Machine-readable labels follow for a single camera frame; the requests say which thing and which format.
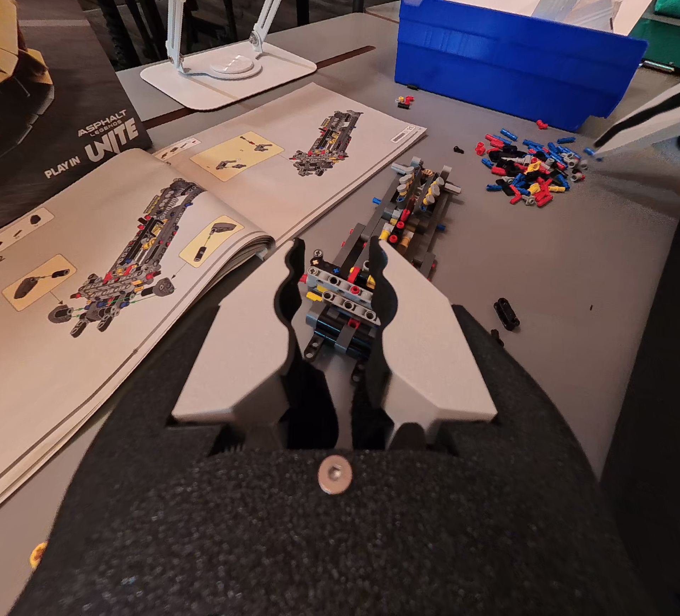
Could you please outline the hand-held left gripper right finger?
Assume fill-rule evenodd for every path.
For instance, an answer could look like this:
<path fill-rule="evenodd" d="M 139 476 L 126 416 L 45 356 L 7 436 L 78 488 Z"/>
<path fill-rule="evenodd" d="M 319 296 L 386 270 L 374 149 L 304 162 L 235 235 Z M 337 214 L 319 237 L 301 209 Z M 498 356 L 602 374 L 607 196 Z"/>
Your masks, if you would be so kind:
<path fill-rule="evenodd" d="M 449 299 L 387 240 L 369 243 L 378 316 L 351 411 L 355 450 L 436 442 L 447 422 L 498 413 Z"/>

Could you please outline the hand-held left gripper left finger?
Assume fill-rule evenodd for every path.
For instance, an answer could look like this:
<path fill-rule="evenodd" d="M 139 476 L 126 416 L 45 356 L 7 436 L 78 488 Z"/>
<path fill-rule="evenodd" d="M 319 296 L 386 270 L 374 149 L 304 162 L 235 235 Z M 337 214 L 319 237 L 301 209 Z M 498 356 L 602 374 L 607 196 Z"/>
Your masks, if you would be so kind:
<path fill-rule="evenodd" d="M 301 306 L 305 243 L 287 241 L 230 292 L 171 416 L 181 424 L 253 428 L 287 421 L 290 449 L 333 449 L 337 416 L 322 371 L 304 358 L 292 321 Z"/>

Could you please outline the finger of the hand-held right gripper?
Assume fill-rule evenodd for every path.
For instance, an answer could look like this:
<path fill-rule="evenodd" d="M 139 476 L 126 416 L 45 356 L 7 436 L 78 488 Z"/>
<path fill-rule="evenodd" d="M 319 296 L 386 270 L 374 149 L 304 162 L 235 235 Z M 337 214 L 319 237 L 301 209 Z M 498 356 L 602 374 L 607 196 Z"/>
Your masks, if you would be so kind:
<path fill-rule="evenodd" d="M 610 128 L 610 131 L 623 131 L 624 129 L 636 127 L 652 118 L 677 109 L 679 109 L 679 87 L 674 86 L 617 122 Z"/>
<path fill-rule="evenodd" d="M 654 114 L 638 111 L 610 126 L 594 142 L 596 155 L 640 149 L 679 136 L 679 106 L 665 106 Z"/>

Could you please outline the black lego connector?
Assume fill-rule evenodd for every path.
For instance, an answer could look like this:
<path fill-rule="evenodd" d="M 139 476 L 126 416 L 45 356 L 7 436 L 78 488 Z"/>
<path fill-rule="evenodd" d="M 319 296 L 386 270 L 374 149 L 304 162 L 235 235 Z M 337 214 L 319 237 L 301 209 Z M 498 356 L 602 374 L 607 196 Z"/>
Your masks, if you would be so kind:
<path fill-rule="evenodd" d="M 494 302 L 494 310 L 507 331 L 514 331 L 520 326 L 520 319 L 517 317 L 514 308 L 506 298 L 499 298 Z"/>

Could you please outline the pile of small lego pieces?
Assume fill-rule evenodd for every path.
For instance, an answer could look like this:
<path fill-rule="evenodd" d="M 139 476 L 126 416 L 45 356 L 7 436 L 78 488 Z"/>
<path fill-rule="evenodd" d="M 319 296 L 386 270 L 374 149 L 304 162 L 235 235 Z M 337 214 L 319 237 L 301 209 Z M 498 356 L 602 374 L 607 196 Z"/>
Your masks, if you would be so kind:
<path fill-rule="evenodd" d="M 507 129 L 498 135 L 487 133 L 474 146 L 493 177 L 486 192 L 504 196 L 513 206 L 545 207 L 585 181 L 594 151 L 586 148 L 578 153 L 575 143 L 574 137 L 547 142 L 520 139 Z"/>

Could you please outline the grey lego car chassis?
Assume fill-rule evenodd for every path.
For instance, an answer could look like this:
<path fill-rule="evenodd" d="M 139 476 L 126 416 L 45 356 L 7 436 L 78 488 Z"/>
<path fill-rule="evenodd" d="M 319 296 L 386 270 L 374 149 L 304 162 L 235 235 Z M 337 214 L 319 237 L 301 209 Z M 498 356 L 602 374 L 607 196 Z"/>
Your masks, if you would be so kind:
<path fill-rule="evenodd" d="M 370 219 L 350 231 L 334 260 L 314 250 L 300 279 L 312 301 L 305 316 L 312 330 L 303 352 L 307 361 L 315 360 L 323 346 L 356 359 L 358 365 L 368 359 L 380 324 L 369 266 L 372 238 L 395 248 L 426 279 L 435 268 L 435 234 L 445 229 L 447 205 L 461 188 L 453 182 L 450 166 L 430 169 L 416 156 L 409 165 L 394 163 L 391 169 L 395 177 L 382 198 L 373 200 L 376 209 Z"/>

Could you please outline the lego instruction booklet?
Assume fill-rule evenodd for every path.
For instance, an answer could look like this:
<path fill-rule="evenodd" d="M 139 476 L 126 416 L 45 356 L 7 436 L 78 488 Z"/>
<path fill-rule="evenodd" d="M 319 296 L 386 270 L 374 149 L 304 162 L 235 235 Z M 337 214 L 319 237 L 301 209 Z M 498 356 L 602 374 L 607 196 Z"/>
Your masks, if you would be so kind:
<path fill-rule="evenodd" d="M 155 154 L 119 153 L 1 227 L 1 501 L 232 269 L 427 129 L 311 82 Z"/>

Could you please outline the lego set box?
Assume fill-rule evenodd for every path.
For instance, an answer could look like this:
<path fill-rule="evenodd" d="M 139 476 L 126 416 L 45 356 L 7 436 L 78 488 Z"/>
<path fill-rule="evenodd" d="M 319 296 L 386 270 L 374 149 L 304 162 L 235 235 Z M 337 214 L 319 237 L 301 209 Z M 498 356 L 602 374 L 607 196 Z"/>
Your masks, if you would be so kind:
<path fill-rule="evenodd" d="M 1 226 L 151 140 L 77 0 L 1 0 Z"/>

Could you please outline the green plastic bin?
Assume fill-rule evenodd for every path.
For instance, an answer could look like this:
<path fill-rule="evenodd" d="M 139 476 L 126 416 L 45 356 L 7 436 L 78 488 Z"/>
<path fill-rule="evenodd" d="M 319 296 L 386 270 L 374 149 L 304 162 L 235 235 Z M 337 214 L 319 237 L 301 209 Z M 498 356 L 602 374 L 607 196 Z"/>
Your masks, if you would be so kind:
<path fill-rule="evenodd" d="M 655 0 L 630 34 L 645 40 L 644 61 L 679 68 L 679 0 Z"/>

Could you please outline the blue plastic bin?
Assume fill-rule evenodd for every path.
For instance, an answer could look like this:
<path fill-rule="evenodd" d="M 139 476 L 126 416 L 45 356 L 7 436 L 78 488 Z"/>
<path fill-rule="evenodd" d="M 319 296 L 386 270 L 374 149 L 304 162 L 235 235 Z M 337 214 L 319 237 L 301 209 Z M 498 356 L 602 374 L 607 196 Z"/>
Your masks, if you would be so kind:
<path fill-rule="evenodd" d="M 615 110 L 645 40 L 447 0 L 401 0 L 395 81 L 577 131 Z"/>

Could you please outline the white document stand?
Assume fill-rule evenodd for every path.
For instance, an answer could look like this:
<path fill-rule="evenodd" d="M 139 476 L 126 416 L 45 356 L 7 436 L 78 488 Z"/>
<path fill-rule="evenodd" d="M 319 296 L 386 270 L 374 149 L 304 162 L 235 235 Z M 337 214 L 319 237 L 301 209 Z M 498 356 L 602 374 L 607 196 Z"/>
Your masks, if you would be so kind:
<path fill-rule="evenodd" d="M 141 71 L 143 81 L 196 111 L 216 110 L 316 72 L 317 65 L 265 42 L 282 0 L 265 0 L 249 40 L 183 54 L 183 5 L 168 0 L 168 60 Z"/>

